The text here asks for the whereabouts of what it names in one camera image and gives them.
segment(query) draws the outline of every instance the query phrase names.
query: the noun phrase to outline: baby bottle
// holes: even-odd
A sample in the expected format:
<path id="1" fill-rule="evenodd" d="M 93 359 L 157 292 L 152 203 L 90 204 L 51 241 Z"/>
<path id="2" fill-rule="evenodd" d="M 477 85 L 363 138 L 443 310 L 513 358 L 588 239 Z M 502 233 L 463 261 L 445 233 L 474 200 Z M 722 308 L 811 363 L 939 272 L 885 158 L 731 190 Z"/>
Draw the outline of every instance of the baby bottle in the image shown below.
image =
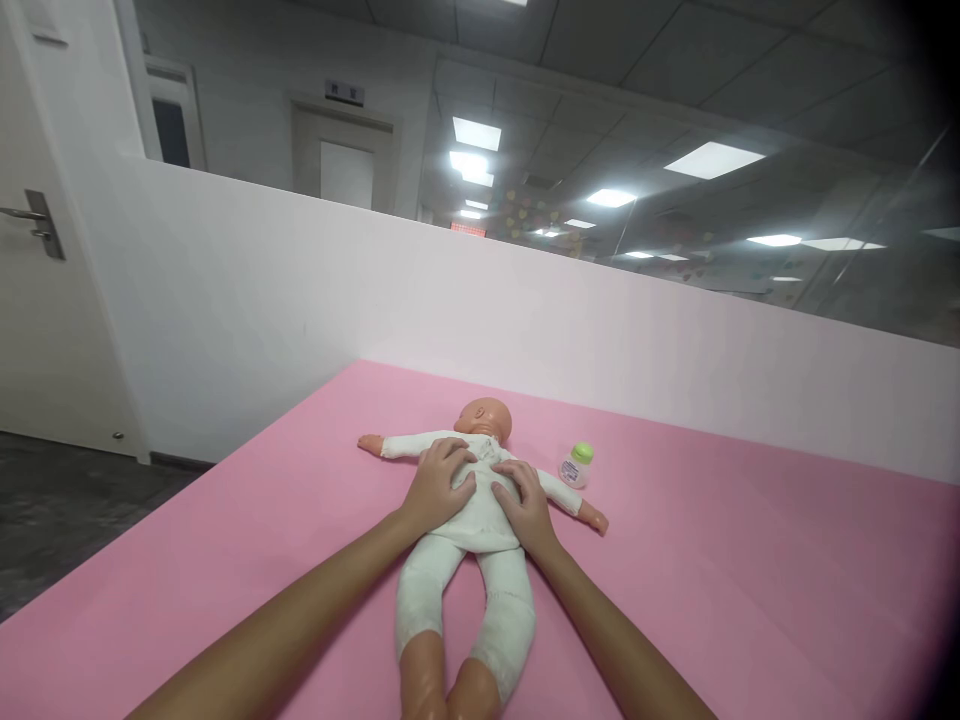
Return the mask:
<path id="1" fill-rule="evenodd" d="M 589 443 L 577 443 L 560 463 L 560 479 L 578 490 L 586 487 L 590 479 L 591 462 L 593 462 L 593 447 Z"/>

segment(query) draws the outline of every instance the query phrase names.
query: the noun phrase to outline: sign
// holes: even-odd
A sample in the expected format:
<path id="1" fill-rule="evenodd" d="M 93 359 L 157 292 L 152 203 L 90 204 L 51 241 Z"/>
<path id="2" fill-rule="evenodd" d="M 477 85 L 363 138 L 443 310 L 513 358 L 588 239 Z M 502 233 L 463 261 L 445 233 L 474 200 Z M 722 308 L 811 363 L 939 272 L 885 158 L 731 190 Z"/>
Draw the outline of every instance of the sign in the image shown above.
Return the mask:
<path id="1" fill-rule="evenodd" d="M 348 105 L 363 107 L 363 88 L 356 85 L 347 85 L 339 80 L 327 80 L 324 97 L 327 100 L 345 102 Z"/>

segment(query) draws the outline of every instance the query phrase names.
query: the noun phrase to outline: glass wall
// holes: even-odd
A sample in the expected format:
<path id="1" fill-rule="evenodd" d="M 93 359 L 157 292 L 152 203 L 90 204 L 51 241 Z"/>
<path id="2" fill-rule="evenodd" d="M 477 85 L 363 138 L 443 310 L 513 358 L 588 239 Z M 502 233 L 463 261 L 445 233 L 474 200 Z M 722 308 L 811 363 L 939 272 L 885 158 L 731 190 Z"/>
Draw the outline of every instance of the glass wall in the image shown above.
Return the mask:
<path id="1" fill-rule="evenodd" d="M 850 0 L 136 0 L 154 155 L 960 347 L 954 131 Z"/>

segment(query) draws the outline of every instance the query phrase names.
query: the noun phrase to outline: door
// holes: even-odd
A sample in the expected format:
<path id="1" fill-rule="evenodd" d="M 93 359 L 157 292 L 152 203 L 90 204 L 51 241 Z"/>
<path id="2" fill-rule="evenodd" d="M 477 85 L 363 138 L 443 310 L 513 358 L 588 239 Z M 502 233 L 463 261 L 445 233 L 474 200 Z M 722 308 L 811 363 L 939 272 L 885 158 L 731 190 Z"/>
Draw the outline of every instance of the door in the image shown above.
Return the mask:
<path id="1" fill-rule="evenodd" d="M 28 79 L 18 3 L 0 0 L 0 207 L 42 193 L 64 259 L 31 219 L 0 213 L 0 430 L 144 454 L 103 307 Z"/>
<path id="2" fill-rule="evenodd" d="M 294 191 L 390 213 L 396 168 L 393 127 L 332 108 L 294 105 Z"/>
<path id="3" fill-rule="evenodd" d="M 193 69 L 153 55 L 145 56 L 144 60 L 163 161 L 168 165 L 206 170 Z"/>

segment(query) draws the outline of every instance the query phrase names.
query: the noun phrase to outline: doll head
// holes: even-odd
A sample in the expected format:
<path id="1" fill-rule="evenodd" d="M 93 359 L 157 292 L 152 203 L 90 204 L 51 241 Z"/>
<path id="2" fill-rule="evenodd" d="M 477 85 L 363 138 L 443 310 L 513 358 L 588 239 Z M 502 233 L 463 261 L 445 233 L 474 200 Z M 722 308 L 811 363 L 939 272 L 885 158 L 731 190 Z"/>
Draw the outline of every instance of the doll head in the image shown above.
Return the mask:
<path id="1" fill-rule="evenodd" d="M 480 398 L 463 409 L 453 429 L 467 435 L 492 435 L 505 443 L 513 430 L 513 418 L 507 406 L 496 398 Z"/>

